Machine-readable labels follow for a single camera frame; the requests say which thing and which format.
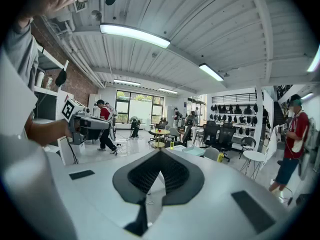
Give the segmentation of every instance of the window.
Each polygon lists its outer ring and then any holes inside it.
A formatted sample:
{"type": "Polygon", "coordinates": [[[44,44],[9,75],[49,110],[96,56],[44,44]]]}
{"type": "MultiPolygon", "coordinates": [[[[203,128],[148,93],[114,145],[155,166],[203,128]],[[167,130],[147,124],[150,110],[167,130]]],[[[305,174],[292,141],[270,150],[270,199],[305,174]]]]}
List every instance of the window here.
{"type": "Polygon", "coordinates": [[[157,124],[160,122],[163,108],[164,108],[164,98],[154,96],[153,102],[152,102],[151,124],[157,124]]]}
{"type": "Polygon", "coordinates": [[[163,97],[146,95],[129,91],[117,91],[115,108],[118,112],[116,123],[130,123],[130,118],[136,116],[142,124],[151,121],[157,124],[164,110],[163,97]]]}

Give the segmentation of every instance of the bottle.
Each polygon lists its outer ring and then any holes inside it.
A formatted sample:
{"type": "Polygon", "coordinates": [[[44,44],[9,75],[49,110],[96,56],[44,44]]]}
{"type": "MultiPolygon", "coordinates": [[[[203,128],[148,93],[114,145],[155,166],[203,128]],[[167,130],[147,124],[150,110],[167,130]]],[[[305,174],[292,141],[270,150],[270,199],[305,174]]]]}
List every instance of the bottle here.
{"type": "Polygon", "coordinates": [[[221,150],[216,161],[218,163],[222,163],[222,160],[223,160],[224,157],[225,157],[224,152],[223,152],[223,150],[221,150]]]}
{"type": "Polygon", "coordinates": [[[171,142],[170,142],[170,149],[171,150],[174,149],[174,145],[175,145],[174,138],[171,138],[171,142]]]}

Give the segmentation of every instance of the person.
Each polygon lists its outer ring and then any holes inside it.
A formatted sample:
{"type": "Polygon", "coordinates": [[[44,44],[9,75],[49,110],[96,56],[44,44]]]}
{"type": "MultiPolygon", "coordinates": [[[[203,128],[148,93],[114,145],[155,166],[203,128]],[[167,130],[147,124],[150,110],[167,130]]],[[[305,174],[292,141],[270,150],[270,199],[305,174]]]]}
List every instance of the person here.
{"type": "MultiPolygon", "coordinates": [[[[29,0],[17,16],[3,41],[3,50],[13,67],[29,87],[34,91],[38,68],[38,49],[35,38],[31,35],[33,17],[56,12],[76,0],[29,0]]],[[[71,137],[68,122],[64,119],[39,124],[33,122],[33,112],[27,119],[24,130],[26,136],[41,146],[45,146],[63,136],[71,137]]]]}
{"type": "Polygon", "coordinates": [[[176,129],[178,129],[179,117],[180,117],[180,113],[178,111],[178,108],[176,107],[173,110],[173,127],[176,129]]]}
{"type": "Polygon", "coordinates": [[[195,112],[194,111],[191,111],[190,114],[185,118],[185,124],[187,125],[193,125],[195,126],[196,125],[196,116],[195,116],[195,112]]]}
{"type": "MultiPolygon", "coordinates": [[[[96,102],[96,105],[100,108],[100,118],[109,121],[112,118],[112,113],[105,105],[102,99],[96,102]]],[[[110,129],[105,129],[100,137],[100,148],[99,151],[106,151],[106,146],[111,149],[110,154],[117,153],[117,147],[113,144],[111,139],[109,139],[110,129]]]]}
{"type": "Polygon", "coordinates": [[[131,139],[138,138],[139,137],[138,131],[139,131],[141,122],[136,116],[131,117],[130,122],[131,122],[130,130],[132,131],[131,139]]]}
{"type": "Polygon", "coordinates": [[[198,111],[199,111],[199,108],[196,107],[195,108],[195,111],[194,111],[194,116],[195,116],[195,124],[198,125],[199,124],[199,116],[202,116],[202,114],[198,115],[198,111]]]}
{"type": "Polygon", "coordinates": [[[294,113],[294,117],[285,133],[284,158],[275,181],[269,187],[269,191],[275,191],[276,195],[280,195],[288,184],[299,163],[299,158],[304,152],[304,143],[308,137],[309,119],[302,110],[302,101],[299,95],[295,94],[291,97],[289,111],[294,113]]]}
{"type": "Polygon", "coordinates": [[[263,106],[263,112],[262,112],[262,129],[261,129],[261,140],[264,141],[266,138],[266,126],[268,122],[269,113],[265,109],[265,106],[263,106]]]}

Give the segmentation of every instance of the white table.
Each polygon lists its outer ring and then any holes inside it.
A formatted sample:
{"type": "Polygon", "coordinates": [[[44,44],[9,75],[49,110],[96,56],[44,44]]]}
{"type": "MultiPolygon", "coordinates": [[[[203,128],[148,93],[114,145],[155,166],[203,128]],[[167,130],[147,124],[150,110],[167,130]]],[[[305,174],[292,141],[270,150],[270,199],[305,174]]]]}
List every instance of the white table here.
{"type": "Polygon", "coordinates": [[[243,152],[243,155],[246,157],[246,160],[240,170],[240,172],[242,172],[245,169],[245,175],[247,175],[247,170],[250,166],[250,162],[251,160],[253,160],[253,173],[250,176],[250,178],[252,177],[252,179],[255,181],[256,177],[258,175],[259,169],[260,169],[260,164],[261,162],[263,162],[266,158],[266,156],[260,152],[257,151],[253,151],[253,150],[246,150],[243,152]]]}
{"type": "MultiPolygon", "coordinates": [[[[188,125],[184,126],[184,132],[186,132],[188,125]]],[[[195,141],[196,141],[196,135],[197,132],[203,132],[204,129],[202,127],[198,127],[198,126],[192,126],[191,127],[191,131],[192,131],[192,146],[195,145],[195,141]]]]}

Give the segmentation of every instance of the fluorescent light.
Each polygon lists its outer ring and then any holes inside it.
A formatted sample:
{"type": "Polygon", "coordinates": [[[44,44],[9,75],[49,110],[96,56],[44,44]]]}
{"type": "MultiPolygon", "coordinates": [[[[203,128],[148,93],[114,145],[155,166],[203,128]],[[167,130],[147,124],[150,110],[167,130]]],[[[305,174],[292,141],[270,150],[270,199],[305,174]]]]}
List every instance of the fluorescent light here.
{"type": "Polygon", "coordinates": [[[306,99],[306,98],[308,98],[308,97],[310,97],[312,95],[314,95],[314,94],[312,92],[310,92],[309,94],[307,94],[306,96],[302,97],[301,99],[304,100],[304,99],[306,99]]]}
{"type": "Polygon", "coordinates": [[[216,73],[206,63],[200,64],[199,68],[202,69],[204,72],[206,72],[207,74],[209,74],[210,76],[212,76],[214,79],[216,79],[219,82],[224,80],[220,75],[218,75],[218,73],[216,73]]]}
{"type": "Polygon", "coordinates": [[[167,48],[168,45],[170,45],[170,40],[168,39],[130,26],[103,23],[100,25],[100,31],[102,34],[117,35],[142,40],[162,48],[167,48]]]}
{"type": "Polygon", "coordinates": [[[133,85],[133,86],[139,86],[140,85],[139,82],[130,82],[130,81],[124,81],[124,80],[118,80],[118,79],[114,79],[113,81],[115,83],[119,83],[119,84],[127,84],[127,85],[133,85]]]}
{"type": "Polygon", "coordinates": [[[307,72],[315,71],[319,67],[319,62],[320,62],[320,45],[307,72]]]}
{"type": "Polygon", "coordinates": [[[171,94],[177,94],[177,91],[174,90],[167,90],[167,89],[163,89],[163,88],[159,88],[159,91],[163,91],[163,92],[167,92],[167,93],[171,93],[171,94]]]}

